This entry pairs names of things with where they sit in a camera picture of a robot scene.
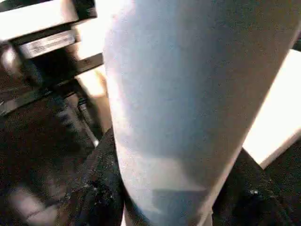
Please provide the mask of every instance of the white pipe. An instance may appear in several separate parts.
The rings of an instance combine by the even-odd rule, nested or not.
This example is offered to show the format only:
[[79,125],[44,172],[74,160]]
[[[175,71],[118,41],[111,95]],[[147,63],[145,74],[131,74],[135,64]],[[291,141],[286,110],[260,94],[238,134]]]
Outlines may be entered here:
[[131,0],[104,59],[128,225],[203,225],[283,61],[300,1]]

